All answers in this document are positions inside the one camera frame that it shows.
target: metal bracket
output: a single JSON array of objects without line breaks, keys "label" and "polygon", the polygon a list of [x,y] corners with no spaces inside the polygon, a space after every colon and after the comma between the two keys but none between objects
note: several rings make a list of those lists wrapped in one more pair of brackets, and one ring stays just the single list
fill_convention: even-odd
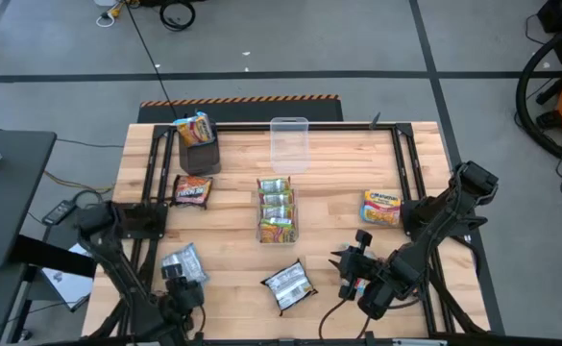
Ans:
[{"label": "metal bracket", "polygon": [[375,345],[377,345],[375,334],[373,332],[366,332],[366,346],[375,346]]},{"label": "metal bracket", "polygon": [[169,125],[157,125],[154,127],[153,129],[153,139],[158,139],[161,136],[165,135],[165,133],[167,132],[167,130],[169,130],[169,128],[172,126]]},{"label": "metal bracket", "polygon": [[[410,236],[411,240],[415,241],[420,233],[421,227],[415,220],[412,220],[409,215],[420,204],[420,201],[404,201],[400,206],[401,216],[403,219],[404,233]],[[471,233],[478,227],[488,222],[488,219],[483,216],[465,216],[449,233],[449,236],[455,235],[471,235]]]},{"label": "metal bracket", "polygon": [[279,339],[279,346],[294,346],[295,339]]},{"label": "metal bracket", "polygon": [[407,137],[413,137],[413,126],[411,123],[396,123],[396,130]]},{"label": "metal bracket", "polygon": [[377,129],[377,123],[379,122],[379,117],[380,117],[380,112],[377,113],[377,115],[375,115],[375,117],[373,118],[373,121],[370,123],[370,125],[368,126],[368,128],[371,131],[374,131]]},{"label": "metal bracket", "polygon": [[394,345],[403,346],[447,346],[447,341],[445,340],[425,340],[425,339],[393,339]]},{"label": "metal bracket", "polygon": [[123,239],[161,239],[165,236],[167,203],[116,204],[123,219]]},{"label": "metal bracket", "polygon": [[204,346],[204,333],[197,332],[195,338],[191,341],[191,346]]}]

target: orange and black caution stripe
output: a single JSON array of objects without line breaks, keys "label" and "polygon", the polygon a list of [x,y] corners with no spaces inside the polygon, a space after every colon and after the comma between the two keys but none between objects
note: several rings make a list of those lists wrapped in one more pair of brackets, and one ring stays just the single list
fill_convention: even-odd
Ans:
[{"label": "orange and black caution stripe", "polygon": [[[205,105],[240,102],[276,102],[276,101],[303,101],[303,100],[339,100],[338,95],[294,95],[294,96],[259,96],[259,97],[226,97],[209,99],[174,100],[173,106]],[[146,101],[140,107],[169,106],[167,101]]]}]

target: gray concrete floor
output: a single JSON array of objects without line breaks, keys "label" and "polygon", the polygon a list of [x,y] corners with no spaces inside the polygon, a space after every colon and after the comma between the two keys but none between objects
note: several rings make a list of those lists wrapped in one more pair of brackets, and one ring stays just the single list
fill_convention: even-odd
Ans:
[{"label": "gray concrete floor", "polygon": [[[437,70],[520,71],[539,47],[524,37],[525,18],[543,3],[418,0]],[[405,0],[208,0],[195,7],[195,24],[179,34],[167,32],[153,11],[134,11],[161,72],[426,71]],[[0,21],[0,75],[153,72],[128,14],[102,29],[94,24],[101,10],[92,0],[12,0]],[[529,31],[548,38],[536,20]],[[544,62],[559,69],[554,57]],[[496,200],[479,213],[490,219],[481,233],[505,331],[562,337],[556,158],[513,124],[515,80],[441,85],[462,159],[501,178]],[[173,81],[166,87],[172,98],[337,93],[346,120],[381,111],[381,120],[439,121],[428,79]],[[162,99],[156,82],[0,84],[0,127],[120,144],[139,103]],[[111,185],[120,155],[58,143],[48,170],[87,185]],[[73,193],[43,179],[31,212],[43,215]],[[39,236],[42,229],[28,219],[22,232]],[[77,337],[85,310],[32,314],[26,326],[36,335],[31,343]]]}]

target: transparent plastic box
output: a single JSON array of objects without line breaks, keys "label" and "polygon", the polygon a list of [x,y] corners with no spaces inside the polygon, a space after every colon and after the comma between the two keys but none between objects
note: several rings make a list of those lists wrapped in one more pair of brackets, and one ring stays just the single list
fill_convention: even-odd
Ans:
[{"label": "transparent plastic box", "polygon": [[270,121],[270,161],[276,173],[304,173],[310,166],[308,120],[276,117]]}]

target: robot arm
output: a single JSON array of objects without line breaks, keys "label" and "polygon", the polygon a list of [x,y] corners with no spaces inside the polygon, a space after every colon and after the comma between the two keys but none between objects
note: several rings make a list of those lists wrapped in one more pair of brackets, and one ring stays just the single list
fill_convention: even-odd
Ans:
[{"label": "robot arm", "polygon": [[[368,316],[378,320],[394,298],[406,299],[424,281],[433,284],[436,281],[435,288],[445,289],[429,269],[431,252],[458,223],[471,219],[483,224],[484,219],[470,215],[476,206],[490,203],[497,189],[498,178],[476,163],[459,164],[449,187],[438,197],[424,198],[410,208],[403,206],[404,228],[413,241],[395,250],[386,260],[365,257],[364,250],[370,245],[372,236],[357,231],[355,239],[360,243],[359,247],[350,246],[345,251],[334,252],[340,256],[340,262],[330,261],[340,271],[340,276],[349,282],[348,286],[341,287],[340,298],[354,299],[354,284],[358,278],[370,281],[357,304]],[[459,308],[455,301],[451,305]],[[460,314],[457,318],[465,316],[461,309],[455,310]]]},{"label": "robot arm", "polygon": [[144,324],[136,328],[139,340],[158,341],[162,346],[188,345],[186,333],[193,328],[190,314],[204,303],[201,285],[188,281],[181,266],[175,264],[163,272],[167,294],[153,294],[123,252],[121,214],[118,206],[107,202],[81,210],[78,217],[78,242],[104,268],[121,297],[112,314],[89,338],[108,337],[125,309],[136,308],[138,314],[146,316]]}]

